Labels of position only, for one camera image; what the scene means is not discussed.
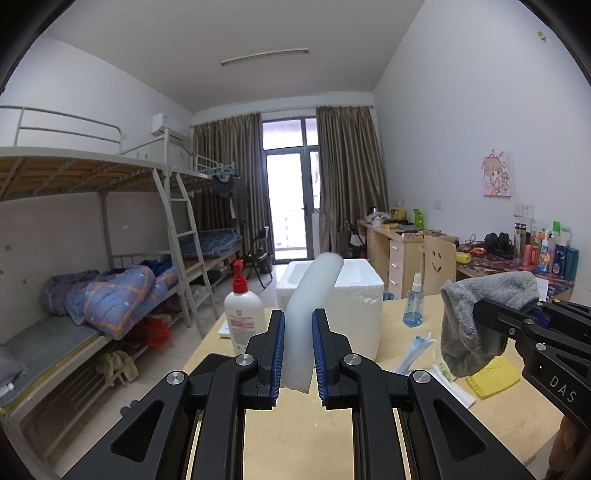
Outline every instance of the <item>air conditioner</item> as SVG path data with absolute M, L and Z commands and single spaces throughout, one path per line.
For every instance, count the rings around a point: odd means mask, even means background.
M 162 135 L 167 128 L 171 137 L 181 142 L 188 140 L 187 134 L 189 129 L 181 122 L 163 113 L 154 115 L 152 119 L 152 135 L 155 137 Z

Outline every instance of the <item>white ceiling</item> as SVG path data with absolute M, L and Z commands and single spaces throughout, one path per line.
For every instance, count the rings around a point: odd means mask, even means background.
M 77 0 L 48 33 L 196 112 L 319 92 L 371 92 L 423 2 Z M 310 54 L 220 65 L 302 47 Z

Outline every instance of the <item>ceiling light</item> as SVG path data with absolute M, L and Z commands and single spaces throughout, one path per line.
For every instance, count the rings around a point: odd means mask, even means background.
M 262 51 L 259 53 L 252 53 L 250 55 L 244 55 L 243 57 L 235 57 L 234 59 L 222 60 L 220 63 L 222 67 L 243 60 L 261 59 L 264 57 L 275 57 L 277 55 L 293 55 L 293 54 L 307 54 L 310 53 L 309 48 L 286 48 L 285 50 L 271 50 Z

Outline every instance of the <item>bed ladder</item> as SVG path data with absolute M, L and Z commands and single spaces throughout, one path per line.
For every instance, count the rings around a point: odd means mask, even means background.
M 199 331 L 199 335 L 201 336 L 201 338 L 203 338 L 204 332 L 202 331 L 201 327 L 199 326 L 199 323 L 197 322 L 197 308 L 199 307 L 199 305 L 197 305 L 197 302 L 195 302 L 193 292 L 191 292 L 189 277 L 187 275 L 187 270 L 184 266 L 183 254 L 181 252 L 181 246 L 178 241 L 180 238 L 187 235 L 192 235 L 193 241 L 195 242 L 195 249 L 197 251 L 197 258 L 199 260 L 199 265 L 201 268 L 201 275 L 203 276 L 203 281 L 205 283 L 205 288 L 207 290 L 206 297 L 203 298 L 199 304 L 201 305 L 209 297 L 212 301 L 212 309 L 214 315 L 216 316 L 216 320 L 221 315 L 221 312 L 217 308 L 216 297 L 213 294 L 212 285 L 209 281 L 209 277 L 207 276 L 205 259 L 203 258 L 201 243 L 199 242 L 199 234 L 197 233 L 197 223 L 195 222 L 195 214 L 193 212 L 191 198 L 189 198 L 189 194 L 187 193 L 187 189 L 185 188 L 180 173 L 176 172 L 176 181 L 181 191 L 182 198 L 171 197 L 170 175 L 165 176 L 164 184 L 162 183 L 160 179 L 160 174 L 158 173 L 158 170 L 156 168 L 152 169 L 152 176 L 154 177 L 154 182 L 156 183 L 156 188 L 158 189 L 160 198 L 162 198 L 162 202 L 164 204 L 164 211 L 166 213 L 166 223 L 168 225 L 168 241 L 170 244 L 171 256 L 173 260 L 173 265 L 178 268 L 178 296 L 180 297 L 181 308 L 183 309 L 183 316 L 185 318 L 187 326 L 191 326 L 191 324 L 195 322 L 197 330 Z M 185 203 L 187 207 L 187 216 L 189 217 L 189 231 L 182 233 L 177 232 L 177 227 L 174 223 L 173 210 L 171 207 L 172 202 Z

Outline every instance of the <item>red bag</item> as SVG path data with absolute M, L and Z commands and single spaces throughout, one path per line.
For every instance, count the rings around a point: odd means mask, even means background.
M 130 342 L 154 348 L 162 348 L 169 338 L 170 330 L 166 322 L 153 316 L 147 316 L 136 323 L 125 337 Z

